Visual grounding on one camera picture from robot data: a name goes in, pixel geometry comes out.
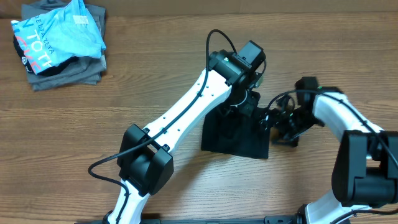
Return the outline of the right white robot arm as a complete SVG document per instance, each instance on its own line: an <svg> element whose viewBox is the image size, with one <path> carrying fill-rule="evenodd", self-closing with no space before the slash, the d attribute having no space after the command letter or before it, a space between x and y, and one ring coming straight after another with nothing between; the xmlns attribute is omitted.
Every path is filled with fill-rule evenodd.
<svg viewBox="0 0 398 224"><path fill-rule="evenodd" d="M314 124L328 127L340 142L331 190L302 205L294 215L266 216L265 223L349 223L360 213L395 215L381 207L397 203L397 132L366 119L336 87L295 90L299 108L289 108L291 92L277 95L261 124L296 140Z"/></svg>

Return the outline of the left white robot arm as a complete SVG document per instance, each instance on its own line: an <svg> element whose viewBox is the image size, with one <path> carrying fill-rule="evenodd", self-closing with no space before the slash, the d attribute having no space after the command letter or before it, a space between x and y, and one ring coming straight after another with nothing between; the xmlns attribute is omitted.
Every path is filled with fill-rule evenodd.
<svg viewBox="0 0 398 224"><path fill-rule="evenodd" d="M257 148L259 94L252 89L261 77L256 70L265 64L262 49L213 52L196 84L176 104L144 128L130 126L116 160L121 192L103 223L140 223L147 199L174 172L174 152L201 119L204 150L240 153Z"/></svg>

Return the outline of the black t-shirt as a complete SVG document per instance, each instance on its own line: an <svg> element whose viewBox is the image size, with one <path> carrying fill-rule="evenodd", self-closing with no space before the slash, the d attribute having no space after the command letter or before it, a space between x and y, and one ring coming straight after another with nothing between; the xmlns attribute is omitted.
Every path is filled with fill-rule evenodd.
<svg viewBox="0 0 398 224"><path fill-rule="evenodd" d="M261 124L263 109L255 108L250 116L221 108L211 110L203 123L201 150L253 159L269 157L270 131Z"/></svg>

